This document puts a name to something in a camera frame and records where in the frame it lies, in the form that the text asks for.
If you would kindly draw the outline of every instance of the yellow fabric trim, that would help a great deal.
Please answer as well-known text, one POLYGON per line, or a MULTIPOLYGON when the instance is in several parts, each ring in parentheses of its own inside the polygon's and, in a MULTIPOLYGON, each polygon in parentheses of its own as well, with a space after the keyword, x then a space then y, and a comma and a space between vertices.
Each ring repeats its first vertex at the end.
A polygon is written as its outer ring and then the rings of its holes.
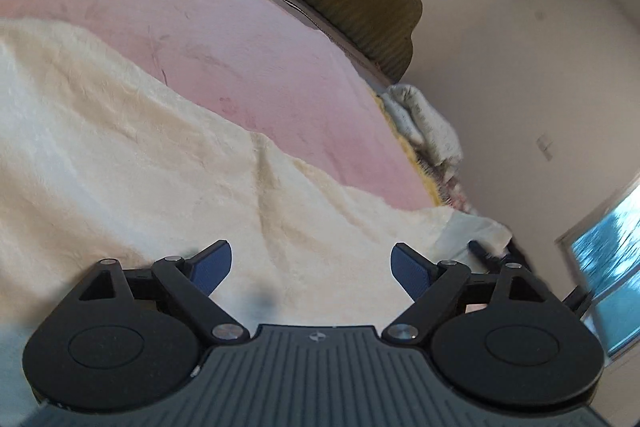
POLYGON ((370 89, 370 92, 375 98, 376 103, 378 104, 378 107, 382 112, 382 115, 385 117, 386 123, 389 124, 389 129, 391 129, 391 132, 394 134, 396 139, 400 142, 400 147, 402 147, 402 150, 404 151, 406 158, 411 162, 411 165, 414 166, 414 169, 418 173, 418 176, 420 176, 422 185, 424 185, 425 190, 430 195, 431 200, 433 200, 433 204, 435 206, 444 206, 444 202, 442 201, 442 199, 440 199, 440 194, 438 192, 438 186, 436 185, 436 182, 433 181, 427 175, 426 172, 424 172, 422 167, 420 167, 420 164, 418 163, 418 158, 415 155, 414 148, 411 147, 411 145, 409 144, 409 142, 407 142, 404 136, 398 133, 398 128, 396 127, 396 124, 394 123, 393 119, 389 116, 389 113, 386 112, 385 104, 384 102, 382 102, 382 99, 378 95, 376 95, 376 93, 372 89, 370 89))

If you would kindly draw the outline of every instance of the pink blanket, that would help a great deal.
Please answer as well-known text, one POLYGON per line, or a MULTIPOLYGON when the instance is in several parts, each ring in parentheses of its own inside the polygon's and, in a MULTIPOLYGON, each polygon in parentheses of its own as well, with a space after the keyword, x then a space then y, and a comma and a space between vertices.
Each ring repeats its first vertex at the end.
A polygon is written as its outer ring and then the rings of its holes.
POLYGON ((433 206, 344 54, 269 0, 0 0, 0 16, 83 26, 340 183, 396 208, 433 206))

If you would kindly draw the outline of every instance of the cream blanket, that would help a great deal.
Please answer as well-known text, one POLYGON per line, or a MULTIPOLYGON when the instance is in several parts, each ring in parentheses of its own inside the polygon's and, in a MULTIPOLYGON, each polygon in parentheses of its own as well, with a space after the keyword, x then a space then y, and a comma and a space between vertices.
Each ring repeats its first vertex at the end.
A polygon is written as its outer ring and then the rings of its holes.
POLYGON ((137 267, 227 239, 213 298, 250 329, 380 329, 411 302, 389 268, 397 241, 466 261, 470 239, 499 252, 510 238, 343 187, 65 23, 0 20, 0 81, 0 425, 34 405, 20 373, 31 328, 104 257, 137 267))

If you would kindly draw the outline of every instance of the black circular motor housing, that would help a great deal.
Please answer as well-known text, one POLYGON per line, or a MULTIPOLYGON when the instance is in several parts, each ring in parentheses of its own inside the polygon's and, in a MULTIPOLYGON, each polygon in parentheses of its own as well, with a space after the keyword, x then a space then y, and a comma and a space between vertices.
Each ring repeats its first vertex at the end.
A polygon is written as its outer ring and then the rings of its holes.
MULTIPOLYGON (((122 290, 122 271, 116 275, 122 290)), ((155 402, 188 379, 200 356, 196 336, 122 293, 89 300, 71 293, 35 331, 22 367, 37 395, 74 410, 114 412, 155 402)))
POLYGON ((588 397, 604 367, 599 341, 556 299, 505 300, 455 317, 436 330, 431 356, 473 399, 525 411, 588 397))

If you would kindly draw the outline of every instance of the crosshair logo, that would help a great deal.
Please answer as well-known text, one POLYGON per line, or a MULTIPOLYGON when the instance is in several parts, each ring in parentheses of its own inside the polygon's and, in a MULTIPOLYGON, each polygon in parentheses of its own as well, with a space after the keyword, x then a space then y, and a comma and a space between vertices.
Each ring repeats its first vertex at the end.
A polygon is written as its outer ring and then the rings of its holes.
POLYGON ((311 335, 309 335, 309 338, 315 343, 321 343, 326 339, 326 335, 322 333, 322 331, 316 331, 315 333, 311 333, 311 335))

